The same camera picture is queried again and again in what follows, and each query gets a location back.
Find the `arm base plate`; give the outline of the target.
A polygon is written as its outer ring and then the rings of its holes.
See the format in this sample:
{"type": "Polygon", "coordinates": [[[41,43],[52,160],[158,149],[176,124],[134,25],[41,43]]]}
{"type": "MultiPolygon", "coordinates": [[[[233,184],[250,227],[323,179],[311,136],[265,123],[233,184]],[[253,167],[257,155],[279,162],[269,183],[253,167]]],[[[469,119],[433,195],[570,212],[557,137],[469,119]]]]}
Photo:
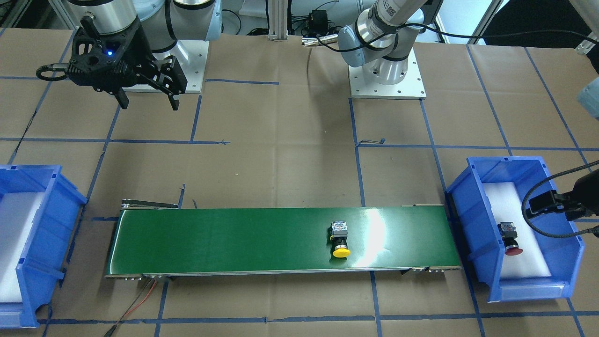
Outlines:
{"type": "Polygon", "coordinates": [[[423,100],[427,96],[414,49],[397,66],[378,59],[347,70],[352,98],[423,100]]]}
{"type": "Polygon", "coordinates": [[[187,80],[184,93],[200,94],[203,91],[208,45],[208,41],[179,40],[168,51],[153,53],[153,56],[157,60],[176,57],[187,80]]]}

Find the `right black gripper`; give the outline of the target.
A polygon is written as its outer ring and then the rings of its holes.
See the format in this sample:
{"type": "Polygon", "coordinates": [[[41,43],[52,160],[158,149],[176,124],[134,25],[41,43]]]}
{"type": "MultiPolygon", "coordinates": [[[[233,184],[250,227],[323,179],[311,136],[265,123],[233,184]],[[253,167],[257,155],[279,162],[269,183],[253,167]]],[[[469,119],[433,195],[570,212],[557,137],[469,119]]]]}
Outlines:
{"type": "Polygon", "coordinates": [[[124,88],[144,84],[169,94],[173,111],[180,106],[180,96],[188,81],[174,56],[156,59],[138,17],[113,34],[101,34],[96,19],[84,15],[73,39],[66,76],[81,86],[116,94],[121,109],[129,98],[124,88]]]}

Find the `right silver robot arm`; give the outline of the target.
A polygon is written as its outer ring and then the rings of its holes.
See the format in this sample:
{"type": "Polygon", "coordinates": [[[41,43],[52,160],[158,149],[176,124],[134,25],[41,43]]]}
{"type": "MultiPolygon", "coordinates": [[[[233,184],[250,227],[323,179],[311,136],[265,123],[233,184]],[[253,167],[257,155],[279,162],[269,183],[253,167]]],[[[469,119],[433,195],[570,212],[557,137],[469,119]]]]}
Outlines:
{"type": "Polygon", "coordinates": [[[165,94],[172,109],[186,92],[186,56],[180,41],[217,40],[220,0],[71,0],[80,26],[70,60],[61,71],[79,86],[129,105],[126,88],[147,85],[165,94]]]}

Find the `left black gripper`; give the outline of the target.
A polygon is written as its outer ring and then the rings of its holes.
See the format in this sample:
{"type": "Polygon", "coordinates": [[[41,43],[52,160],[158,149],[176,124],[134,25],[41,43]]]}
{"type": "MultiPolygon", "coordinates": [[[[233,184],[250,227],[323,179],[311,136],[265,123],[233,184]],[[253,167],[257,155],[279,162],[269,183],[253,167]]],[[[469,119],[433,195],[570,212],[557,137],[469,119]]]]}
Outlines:
{"type": "Polygon", "coordinates": [[[540,214],[564,213],[567,220],[599,214],[599,172],[593,171],[578,179],[571,192],[560,194],[548,190],[529,201],[529,219],[540,214]]]}

